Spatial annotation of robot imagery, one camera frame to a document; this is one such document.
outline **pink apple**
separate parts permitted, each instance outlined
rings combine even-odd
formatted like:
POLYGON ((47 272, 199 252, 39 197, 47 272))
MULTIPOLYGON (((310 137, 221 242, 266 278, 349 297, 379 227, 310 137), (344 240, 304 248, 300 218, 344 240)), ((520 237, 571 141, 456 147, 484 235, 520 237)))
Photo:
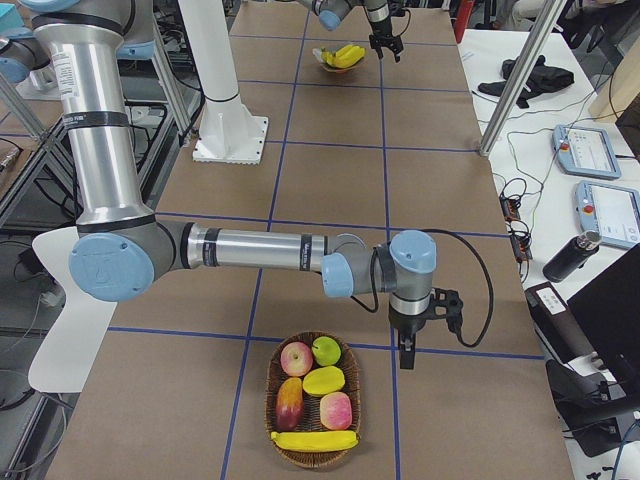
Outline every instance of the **pink apple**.
POLYGON ((292 342, 280 353, 280 366, 290 377, 302 377, 313 366, 311 348, 302 342, 292 342))
POLYGON ((320 422, 329 430, 349 428, 351 415, 351 400, 346 393, 333 392, 320 399, 320 422))

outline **brown table surface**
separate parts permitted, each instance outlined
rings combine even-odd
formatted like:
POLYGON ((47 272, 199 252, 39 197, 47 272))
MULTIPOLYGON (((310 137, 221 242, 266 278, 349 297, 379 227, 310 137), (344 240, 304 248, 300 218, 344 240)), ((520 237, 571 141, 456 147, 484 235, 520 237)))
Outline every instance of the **brown table surface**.
MULTIPOLYGON (((406 17, 394 21, 399 30, 406 17)), ((159 214, 348 231, 369 245, 405 228, 461 232, 495 286, 484 342, 467 350, 433 322, 418 334, 415 370, 399 370, 386 298, 371 315, 325 298, 317 275, 173 272, 118 306, 48 479, 572 478, 491 170, 474 153, 480 132, 448 14, 413 11, 399 64, 368 51, 336 75, 312 58, 313 47, 365 45, 368 32, 360 9, 327 33, 299 5, 243 4, 231 43, 243 102, 270 117, 263 159, 194 163, 193 144, 184 148, 159 214), (348 342, 361 375, 361 444, 321 471, 288 463, 264 429, 269 359, 308 330, 348 342)), ((459 290, 470 341, 486 315, 484 279, 462 244, 434 238, 435 284, 459 290)))

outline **wicker basket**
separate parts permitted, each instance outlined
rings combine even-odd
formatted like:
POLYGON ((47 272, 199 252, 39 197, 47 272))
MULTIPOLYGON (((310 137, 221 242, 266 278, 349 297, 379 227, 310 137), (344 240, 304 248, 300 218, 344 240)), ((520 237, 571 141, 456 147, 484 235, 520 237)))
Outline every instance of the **wicker basket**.
MULTIPOLYGON (((336 364, 344 372, 345 384, 342 392, 346 393, 351 400, 352 418, 353 421, 349 430, 353 430, 356 433, 360 431, 360 381, 358 380, 358 364, 353 351, 349 346, 340 340, 338 337, 324 333, 324 332, 303 332, 283 341, 271 357, 269 364, 269 372, 267 375, 267 392, 266 392, 266 411, 265 411, 265 424, 267 428, 267 434, 271 438, 271 432, 277 431, 276 429, 276 399, 278 396, 278 390, 280 385, 288 378, 287 374, 282 370, 280 366, 280 353, 285 345, 291 342, 303 342, 311 346, 313 341, 321 336, 327 336, 333 338, 340 349, 342 350, 342 356, 336 364)), ((320 398, 312 397, 303 392, 304 413, 302 420, 298 424, 296 431, 326 431, 327 429, 320 423, 320 398)), ((284 458, 290 462, 304 468, 319 468, 331 465, 340 458, 344 457, 348 450, 342 450, 338 452, 322 452, 322 453, 306 453, 306 452, 292 452, 289 450, 283 450, 273 443, 275 449, 284 458)))

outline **black cloth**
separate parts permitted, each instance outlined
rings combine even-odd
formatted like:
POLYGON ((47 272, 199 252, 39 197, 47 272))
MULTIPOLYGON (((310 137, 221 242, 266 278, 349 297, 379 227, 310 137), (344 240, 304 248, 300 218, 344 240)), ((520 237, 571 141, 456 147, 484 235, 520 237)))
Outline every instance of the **black cloth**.
MULTIPOLYGON (((518 97, 518 106, 520 108, 529 108, 527 100, 537 97, 543 93, 552 93, 562 90, 571 85, 573 80, 573 72, 559 67, 549 67, 545 65, 546 59, 544 55, 540 55, 529 75, 529 79, 525 84, 520 96, 518 97)), ((509 79, 516 60, 505 60, 502 62, 502 78, 509 79)), ((502 95, 506 81, 494 83, 481 83, 478 90, 482 93, 499 97, 502 95)))

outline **white table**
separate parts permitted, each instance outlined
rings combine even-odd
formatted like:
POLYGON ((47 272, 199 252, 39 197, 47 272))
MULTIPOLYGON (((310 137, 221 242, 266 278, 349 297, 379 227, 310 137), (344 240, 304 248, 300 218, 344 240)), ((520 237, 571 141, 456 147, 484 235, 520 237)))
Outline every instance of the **white table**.
MULTIPOLYGON (((526 37, 527 33, 522 32, 467 30, 459 50, 469 89, 477 92, 480 83, 502 81, 500 75, 502 62, 506 59, 514 59, 519 55, 526 37)), ((571 124, 578 119, 587 119, 589 117, 588 107, 595 98, 595 95, 590 95, 593 92, 591 83, 560 35, 550 36, 542 54, 546 57, 546 65, 572 71, 575 83, 555 94, 544 94, 530 100, 530 108, 527 110, 514 107, 510 117, 520 116, 520 118, 512 118, 506 123, 489 157, 494 173, 502 175, 507 180, 514 177, 526 178, 529 192, 536 192, 539 189, 539 184, 516 169, 515 160, 509 151, 507 134, 515 131, 535 132, 543 128, 553 129, 558 124, 571 124), (527 113, 521 116, 525 112, 542 110, 561 111, 527 113)), ((493 101, 497 100, 496 97, 481 95, 493 101)), ((474 108, 483 131, 495 106, 496 104, 489 100, 474 96, 474 108)), ((606 129, 611 137, 616 155, 632 155, 615 125, 593 120, 580 120, 576 122, 576 125, 606 129)), ((551 131, 542 131, 536 135, 511 134, 510 136, 515 147, 518 164, 522 170, 540 180, 544 179, 548 172, 542 198, 537 208, 537 197, 525 197, 520 208, 521 218, 530 227, 533 227, 531 244, 533 260, 530 262, 530 271, 524 282, 524 288, 547 281, 542 275, 542 267, 570 238, 579 234, 581 230, 575 211, 574 193, 576 185, 586 178, 564 174, 557 162, 552 165, 554 151, 551 135, 551 131)), ((640 165, 638 162, 635 159, 620 159, 619 162, 622 168, 622 177, 612 183, 640 189, 640 165)), ((497 177, 498 192, 502 190, 503 184, 504 182, 497 177)), ((507 191, 507 194, 521 193, 521 182, 512 185, 512 187, 507 191)), ((565 299, 568 299, 623 254, 624 250, 601 246, 600 251, 587 261, 584 268, 572 273, 566 280, 554 286, 565 299)), ((581 369, 581 373, 589 373, 588 362, 579 359, 576 363, 581 369)), ((613 465, 617 451, 588 458, 575 441, 568 440, 566 444, 576 480, 584 479, 592 472, 602 473, 601 480, 610 478, 611 474, 603 473, 601 468, 613 465)), ((625 447, 617 478, 635 479, 638 472, 640 472, 640 442, 635 442, 625 447)))

